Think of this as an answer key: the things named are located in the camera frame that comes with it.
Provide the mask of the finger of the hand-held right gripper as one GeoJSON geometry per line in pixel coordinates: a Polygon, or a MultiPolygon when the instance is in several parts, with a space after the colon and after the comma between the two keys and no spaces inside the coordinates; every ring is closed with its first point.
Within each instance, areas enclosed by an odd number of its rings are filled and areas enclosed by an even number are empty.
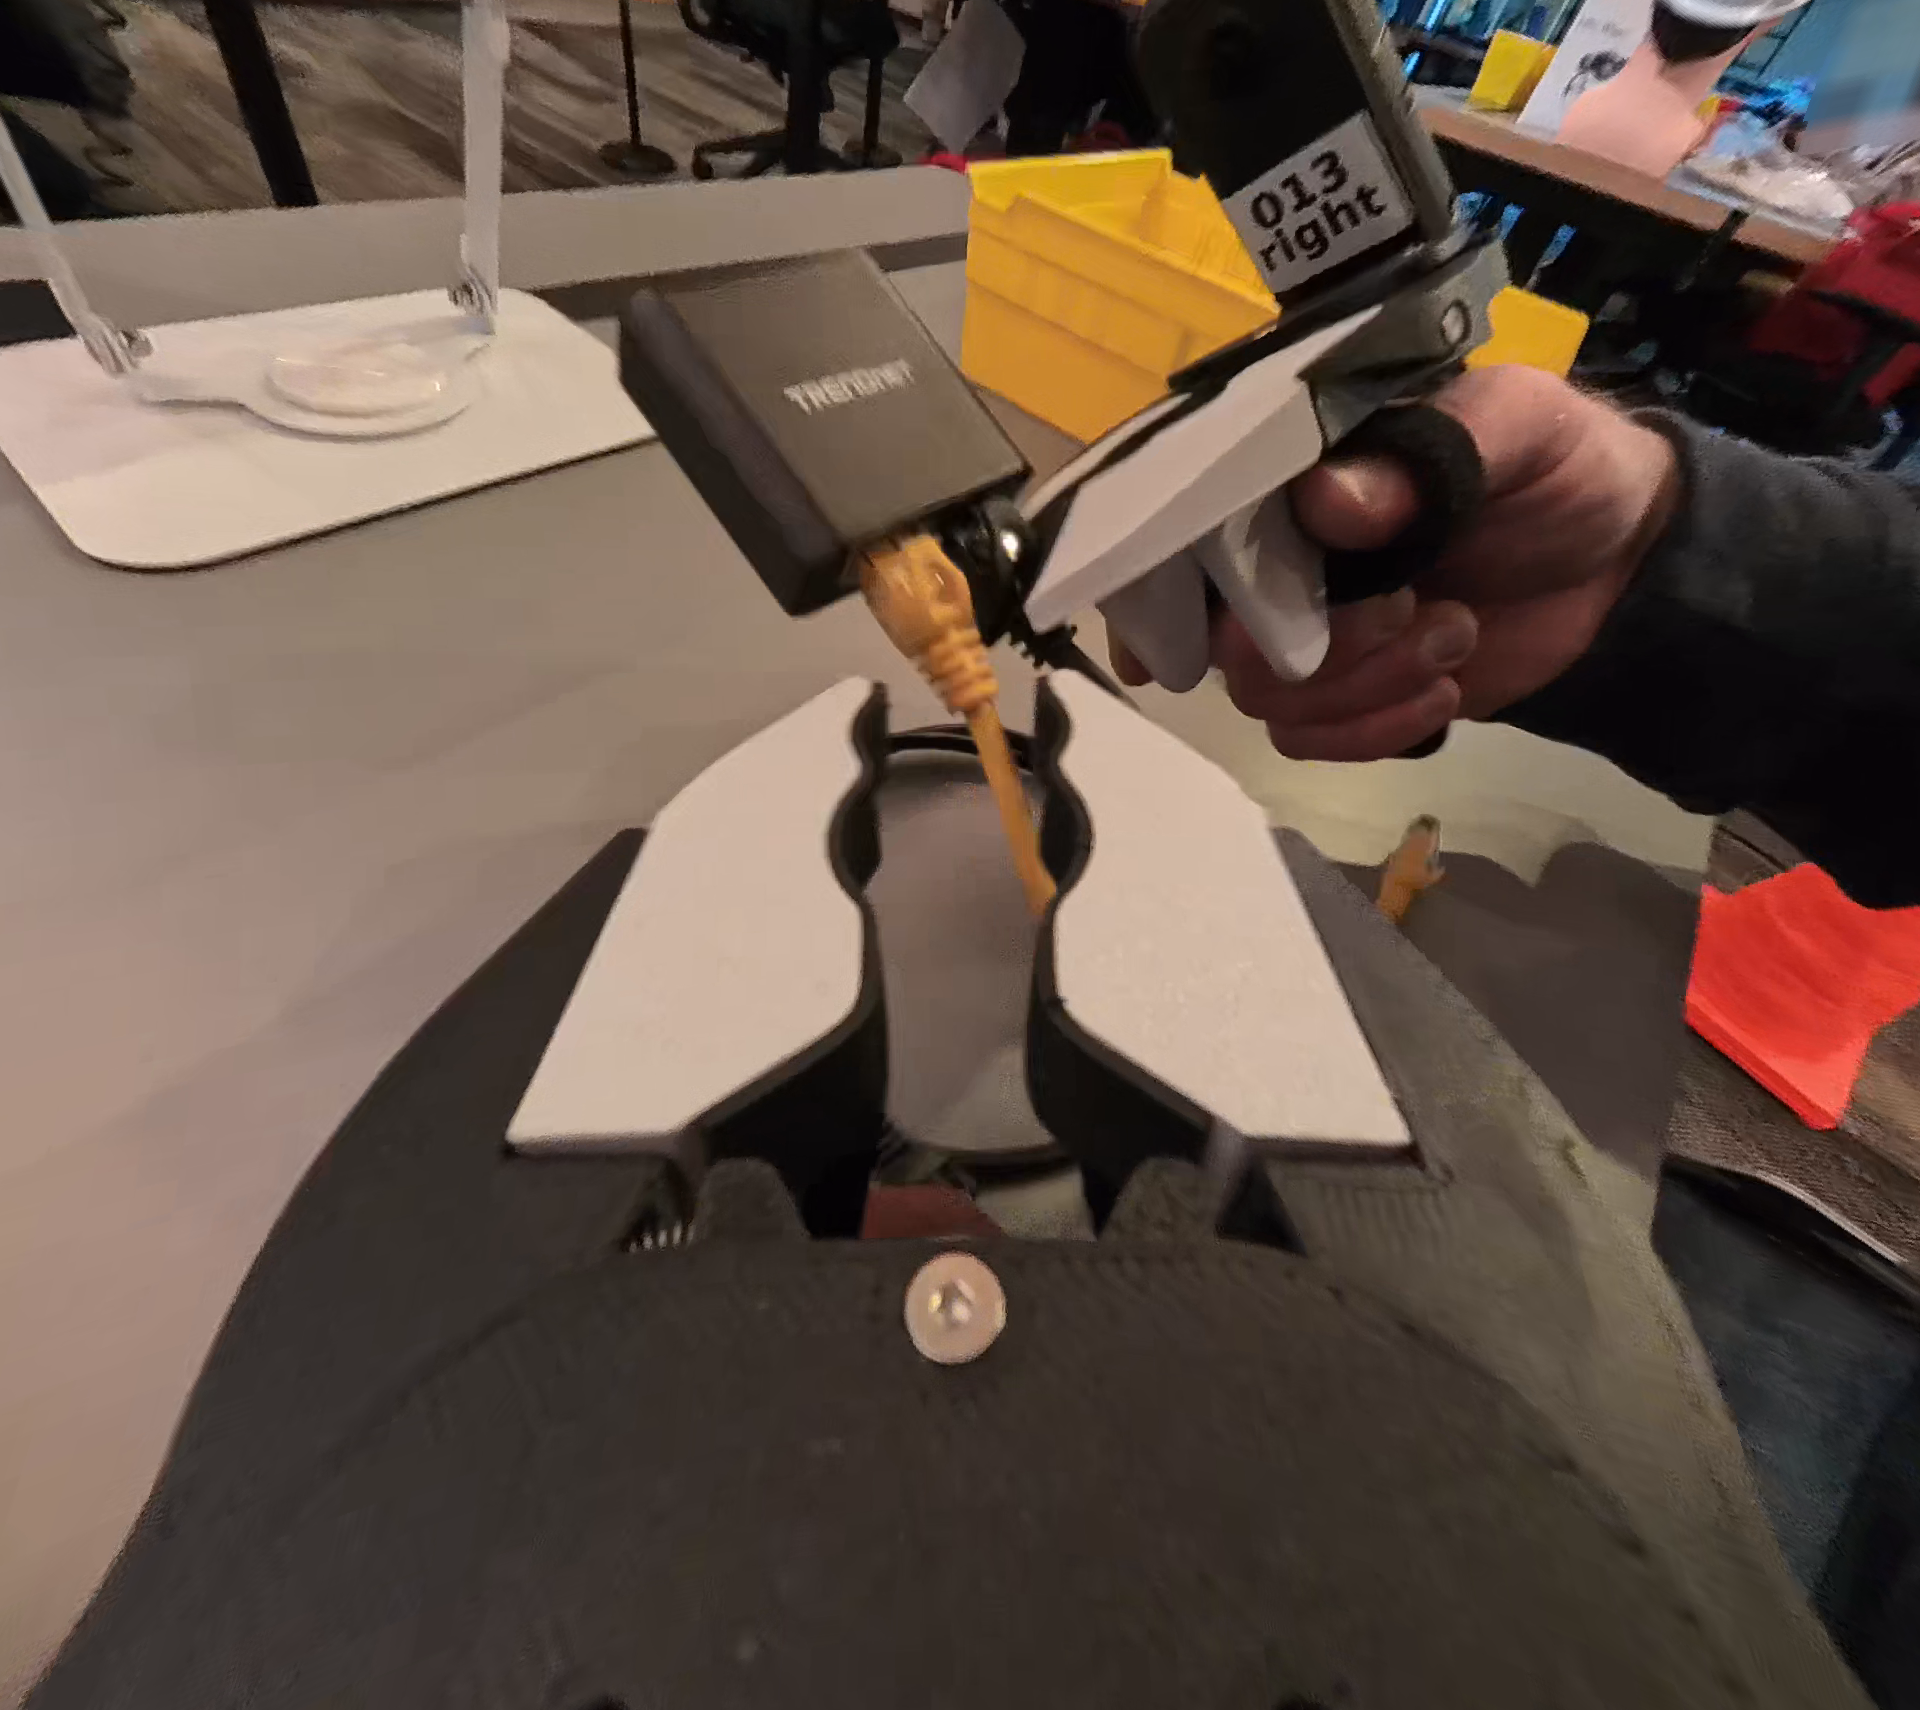
{"type": "Polygon", "coordinates": [[[1188,521],[1188,502],[1248,498],[1283,475],[1289,453],[1310,451],[1310,371],[1353,334],[1382,320],[1382,303],[1353,307],[1318,330],[1280,330],[1211,360],[1201,380],[1110,428],[1023,490],[1023,521],[1062,530],[1074,502],[1161,523],[1188,521]]]}
{"type": "Polygon", "coordinates": [[[1254,635],[1320,635],[1326,567],[1289,506],[1320,453],[1294,371],[1246,371],[1218,401],[1160,417],[1051,498],[1067,517],[1023,622],[1045,631],[1097,608],[1121,635],[1203,635],[1218,591],[1254,635]]]}

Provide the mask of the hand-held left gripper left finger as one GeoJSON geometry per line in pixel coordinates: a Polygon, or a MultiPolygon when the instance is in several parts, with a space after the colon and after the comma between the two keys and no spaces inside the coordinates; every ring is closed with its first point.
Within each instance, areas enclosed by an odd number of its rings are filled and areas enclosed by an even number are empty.
{"type": "Polygon", "coordinates": [[[882,739],[887,692],[844,679],[659,812],[509,1149],[674,1159],[832,1050],[882,1037],[868,901],[882,739]]]}

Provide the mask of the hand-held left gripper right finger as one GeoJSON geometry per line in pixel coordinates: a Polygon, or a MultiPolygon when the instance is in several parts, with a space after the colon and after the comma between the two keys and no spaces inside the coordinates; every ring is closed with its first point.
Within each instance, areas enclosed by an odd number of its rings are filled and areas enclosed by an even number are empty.
{"type": "Polygon", "coordinates": [[[1074,670],[1036,692],[1027,1094],[1085,1165],[1404,1165],[1404,1106],[1268,812],[1074,670]]]}

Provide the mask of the black network adapter box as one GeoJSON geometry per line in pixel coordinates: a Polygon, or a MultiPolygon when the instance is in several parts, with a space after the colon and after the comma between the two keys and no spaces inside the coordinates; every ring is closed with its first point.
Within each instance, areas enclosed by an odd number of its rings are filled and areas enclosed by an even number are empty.
{"type": "Polygon", "coordinates": [[[852,596],[876,545],[1034,475],[861,251],[637,284],[615,380],[792,622],[852,596]]]}

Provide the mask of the person's right forearm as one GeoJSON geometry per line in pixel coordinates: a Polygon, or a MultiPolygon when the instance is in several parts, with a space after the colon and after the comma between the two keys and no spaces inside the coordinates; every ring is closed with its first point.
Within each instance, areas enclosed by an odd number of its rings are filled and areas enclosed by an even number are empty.
{"type": "Polygon", "coordinates": [[[1748,812],[1862,906],[1917,906],[1917,479],[1638,425],[1673,444],[1673,512],[1571,670],[1496,722],[1683,812],[1748,812]]]}

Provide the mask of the person's right hand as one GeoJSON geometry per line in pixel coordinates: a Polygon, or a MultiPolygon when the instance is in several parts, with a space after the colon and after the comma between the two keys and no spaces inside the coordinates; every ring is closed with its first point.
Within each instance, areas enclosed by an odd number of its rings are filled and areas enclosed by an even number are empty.
{"type": "Polygon", "coordinates": [[[1529,367],[1437,390],[1477,451],[1487,497],[1404,591],[1327,614],[1327,653],[1289,683],[1234,622],[1211,666],[1234,707],[1293,761],[1394,761],[1454,722],[1544,692],[1601,635],[1680,498],[1673,444],[1529,367]]]}

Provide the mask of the yellow plastic bin stack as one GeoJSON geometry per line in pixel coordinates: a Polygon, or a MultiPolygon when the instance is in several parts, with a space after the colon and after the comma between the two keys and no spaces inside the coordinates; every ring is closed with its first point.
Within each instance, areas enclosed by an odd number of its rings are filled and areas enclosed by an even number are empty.
{"type": "Polygon", "coordinates": [[[963,375],[1097,441],[1280,303],[1167,150],[969,161],[963,375]]]}

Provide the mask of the small yellow plastic bin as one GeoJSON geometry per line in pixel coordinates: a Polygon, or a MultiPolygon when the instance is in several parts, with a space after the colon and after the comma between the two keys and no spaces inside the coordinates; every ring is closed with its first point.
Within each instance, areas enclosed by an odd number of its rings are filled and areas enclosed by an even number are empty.
{"type": "Polygon", "coordinates": [[[1476,73],[1465,109],[1496,114],[1496,118],[1520,118],[1533,91],[1543,86],[1543,79],[1548,74],[1555,54],[1556,54],[1555,43],[1496,28],[1476,73]]]}
{"type": "Polygon", "coordinates": [[[1571,380],[1589,334],[1589,311],[1509,284],[1487,303],[1487,343],[1465,354],[1465,371],[1523,367],[1571,380]]]}

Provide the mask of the white printed card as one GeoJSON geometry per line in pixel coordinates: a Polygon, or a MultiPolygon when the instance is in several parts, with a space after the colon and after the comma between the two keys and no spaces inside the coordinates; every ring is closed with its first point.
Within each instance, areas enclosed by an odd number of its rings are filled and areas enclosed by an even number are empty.
{"type": "Polygon", "coordinates": [[[1653,0],[1581,0],[1516,131],[1555,143],[1571,104],[1615,79],[1644,43],[1653,0]]]}

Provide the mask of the white hanging paper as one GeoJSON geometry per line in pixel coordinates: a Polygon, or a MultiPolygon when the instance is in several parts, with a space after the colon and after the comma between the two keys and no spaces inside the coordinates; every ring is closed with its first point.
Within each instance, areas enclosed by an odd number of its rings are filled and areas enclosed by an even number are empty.
{"type": "Polygon", "coordinates": [[[963,155],[1009,104],[1023,69],[1020,24],[1000,0],[965,0],[903,91],[938,155],[963,155]]]}

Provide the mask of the pink mannequin head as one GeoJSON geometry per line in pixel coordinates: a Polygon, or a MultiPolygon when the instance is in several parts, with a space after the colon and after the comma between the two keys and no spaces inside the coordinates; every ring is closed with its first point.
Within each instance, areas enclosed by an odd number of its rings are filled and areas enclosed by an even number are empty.
{"type": "Polygon", "coordinates": [[[1752,24],[1712,24],[1653,0],[1644,38],[1606,85],[1571,104],[1556,147],[1671,180],[1704,147],[1701,109],[1748,38],[1752,24]]]}

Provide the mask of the wooden background table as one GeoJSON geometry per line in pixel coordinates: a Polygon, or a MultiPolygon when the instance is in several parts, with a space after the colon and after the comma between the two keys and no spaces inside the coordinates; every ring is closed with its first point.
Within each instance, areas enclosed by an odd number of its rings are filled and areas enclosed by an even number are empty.
{"type": "Polygon", "coordinates": [[[1448,161],[1458,191],[1516,207],[1538,225],[1621,241],[1663,228],[1722,241],[1793,272],[1820,264],[1847,232],[1840,225],[1811,225],[1806,218],[1724,198],[1687,172],[1651,180],[1621,161],[1533,137],[1514,114],[1470,109],[1465,91],[1415,86],[1415,114],[1448,161]]]}

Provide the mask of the black office chair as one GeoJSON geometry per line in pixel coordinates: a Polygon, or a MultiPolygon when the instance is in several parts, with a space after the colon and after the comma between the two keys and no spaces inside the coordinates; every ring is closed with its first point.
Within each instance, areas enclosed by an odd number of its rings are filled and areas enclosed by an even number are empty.
{"type": "Polygon", "coordinates": [[[713,182],[720,161],[742,161],[738,180],[772,172],[814,174],[898,168],[898,150],[882,143],[882,73],[903,46],[887,0],[678,0],[678,18],[692,38],[758,62],[776,85],[783,85],[783,120],[747,137],[696,143],[686,157],[692,180],[713,182]],[[798,109],[792,69],[806,69],[806,79],[814,85],[814,118],[827,118],[837,73],[861,73],[860,137],[837,155],[821,147],[821,126],[809,131],[809,150],[798,150],[798,137],[792,134],[792,114],[798,109]]]}

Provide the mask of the orange paper stack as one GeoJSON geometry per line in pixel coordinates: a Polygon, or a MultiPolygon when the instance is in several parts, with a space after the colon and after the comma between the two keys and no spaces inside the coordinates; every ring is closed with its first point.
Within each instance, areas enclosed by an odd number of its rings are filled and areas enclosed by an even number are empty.
{"type": "Polygon", "coordinates": [[[1917,906],[1857,906],[1806,860],[1701,891],[1687,1027],[1811,1132],[1837,1132],[1869,1045],[1917,998],[1917,906]]]}

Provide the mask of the red bag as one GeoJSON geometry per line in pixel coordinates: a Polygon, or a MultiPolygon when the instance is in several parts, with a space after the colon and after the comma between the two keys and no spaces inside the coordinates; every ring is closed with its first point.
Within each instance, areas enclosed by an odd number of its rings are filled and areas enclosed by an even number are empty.
{"type": "Polygon", "coordinates": [[[1902,408],[1920,375],[1920,204],[1857,207],[1837,246],[1763,307],[1746,349],[1820,397],[1902,408]]]}

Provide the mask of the clear round disc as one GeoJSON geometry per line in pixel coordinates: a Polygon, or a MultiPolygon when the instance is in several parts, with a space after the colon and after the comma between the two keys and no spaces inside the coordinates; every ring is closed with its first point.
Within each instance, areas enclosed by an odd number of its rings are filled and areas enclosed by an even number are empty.
{"type": "Polygon", "coordinates": [[[297,345],[265,362],[255,413],[288,434],[395,441],[469,408],[479,354],[484,343],[465,334],[297,345]]]}

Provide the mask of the acrylic stand with white base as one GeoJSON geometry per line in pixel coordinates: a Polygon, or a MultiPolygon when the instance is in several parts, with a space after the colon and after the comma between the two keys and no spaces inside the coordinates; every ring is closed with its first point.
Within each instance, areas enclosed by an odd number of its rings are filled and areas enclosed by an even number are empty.
{"type": "Polygon", "coordinates": [[[447,293],[119,330],[87,299],[4,134],[4,191],[73,336],[4,349],[0,444],[83,557],[225,567],[656,441],[613,345],[502,281],[509,46],[509,5],[461,0],[461,238],[447,293]],[[386,441],[288,434],[255,413],[277,354],[385,334],[484,343],[469,408],[386,441]]]}

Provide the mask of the person's blue jeans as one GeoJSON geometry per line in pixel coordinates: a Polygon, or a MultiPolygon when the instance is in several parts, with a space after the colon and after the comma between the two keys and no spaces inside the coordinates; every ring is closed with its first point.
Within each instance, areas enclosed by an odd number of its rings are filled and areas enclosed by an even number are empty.
{"type": "Polygon", "coordinates": [[[1667,1162],[1653,1247],[1763,1509],[1881,1710],[1920,1701],[1920,1290],[1811,1203],[1667,1162]]]}

